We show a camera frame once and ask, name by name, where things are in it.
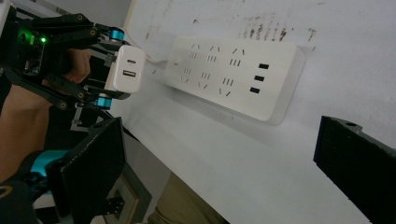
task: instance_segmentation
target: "person's hand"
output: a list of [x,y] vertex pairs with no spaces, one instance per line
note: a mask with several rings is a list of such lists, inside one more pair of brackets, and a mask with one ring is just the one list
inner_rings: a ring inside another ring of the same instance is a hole
[[[72,69],[64,76],[70,81],[80,83],[91,72],[91,54],[85,49],[69,49],[67,54],[71,60]],[[46,80],[43,81],[43,85],[50,86]],[[51,106],[51,103],[43,97],[20,86],[13,85],[7,98],[15,108],[22,110],[41,110],[48,109]]]

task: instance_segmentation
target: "white wall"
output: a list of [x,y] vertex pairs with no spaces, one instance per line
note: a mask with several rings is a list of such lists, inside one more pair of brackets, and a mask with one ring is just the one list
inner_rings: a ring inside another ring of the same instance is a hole
[[83,13],[90,21],[122,27],[131,0],[45,0],[70,13]]
[[322,115],[396,146],[395,11],[393,0],[137,1],[129,31],[158,59],[177,35],[279,41],[283,30],[307,62],[278,126],[166,87],[150,64],[112,113],[232,223],[369,223],[312,159]]

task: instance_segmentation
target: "black mechanical part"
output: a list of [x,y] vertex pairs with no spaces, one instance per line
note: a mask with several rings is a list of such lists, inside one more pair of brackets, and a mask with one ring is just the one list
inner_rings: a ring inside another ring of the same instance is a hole
[[0,217],[2,224],[37,223],[26,184],[21,181],[0,183]]
[[396,150],[346,120],[322,117],[314,161],[374,224],[396,223]]
[[99,213],[125,164],[120,119],[93,125],[89,135],[46,166],[60,220],[90,223]]
[[29,195],[32,202],[35,202],[35,200],[49,191],[47,178],[40,173],[30,173],[23,179],[23,182],[29,187]]
[[[101,34],[108,33],[109,27],[94,24],[82,14],[19,22],[12,15],[0,39],[0,67],[12,84],[41,95],[62,110],[74,108],[76,104],[94,108],[92,105],[102,93],[115,95],[117,99],[130,95],[103,89],[91,93],[63,77],[71,69],[66,50],[90,48],[100,41]],[[122,46],[122,43],[105,40],[101,44],[111,51]],[[43,79],[65,94],[44,86]]]

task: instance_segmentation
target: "outlet socket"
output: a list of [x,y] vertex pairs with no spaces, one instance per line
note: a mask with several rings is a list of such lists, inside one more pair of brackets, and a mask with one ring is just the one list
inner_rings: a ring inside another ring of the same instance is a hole
[[165,83],[269,124],[279,124],[305,63],[293,43],[180,36]]

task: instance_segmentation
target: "usb charger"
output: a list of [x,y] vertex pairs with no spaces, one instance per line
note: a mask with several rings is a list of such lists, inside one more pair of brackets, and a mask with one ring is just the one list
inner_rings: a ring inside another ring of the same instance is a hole
[[126,93],[139,91],[146,53],[132,46],[122,46],[116,56],[110,71],[112,87]]

